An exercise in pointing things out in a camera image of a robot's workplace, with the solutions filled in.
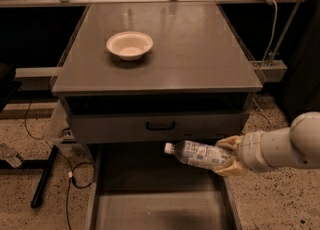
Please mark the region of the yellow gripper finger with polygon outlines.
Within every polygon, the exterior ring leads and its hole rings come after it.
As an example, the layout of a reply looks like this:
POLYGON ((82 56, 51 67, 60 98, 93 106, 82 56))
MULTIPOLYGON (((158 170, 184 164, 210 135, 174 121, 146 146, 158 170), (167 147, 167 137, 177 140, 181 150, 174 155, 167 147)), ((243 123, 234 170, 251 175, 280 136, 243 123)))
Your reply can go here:
POLYGON ((247 173, 247 168, 240 161, 232 160, 216 169, 215 173, 223 177, 240 176, 247 173))
POLYGON ((242 139, 243 135, 233 135, 217 141, 216 146, 223 149, 227 153, 237 155, 242 139))

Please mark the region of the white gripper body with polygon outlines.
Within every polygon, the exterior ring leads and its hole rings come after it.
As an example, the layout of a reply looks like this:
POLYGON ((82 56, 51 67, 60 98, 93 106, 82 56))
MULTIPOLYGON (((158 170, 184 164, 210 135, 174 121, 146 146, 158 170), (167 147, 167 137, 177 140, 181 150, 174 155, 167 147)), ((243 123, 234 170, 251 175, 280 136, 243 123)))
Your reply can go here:
POLYGON ((242 137, 238 146, 239 160, 246 168, 255 173, 273 171, 262 154, 263 134, 263 131, 247 133, 242 137))

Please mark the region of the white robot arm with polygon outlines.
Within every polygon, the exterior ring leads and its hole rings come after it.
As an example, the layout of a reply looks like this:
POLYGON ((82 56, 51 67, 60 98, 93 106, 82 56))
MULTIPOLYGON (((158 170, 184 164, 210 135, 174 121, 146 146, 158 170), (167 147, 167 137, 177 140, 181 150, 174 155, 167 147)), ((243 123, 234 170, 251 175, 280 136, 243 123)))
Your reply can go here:
POLYGON ((221 176, 265 173, 282 167, 319 169, 320 112, 301 114, 290 127, 231 136, 216 145, 232 152, 231 158, 214 170, 221 176))

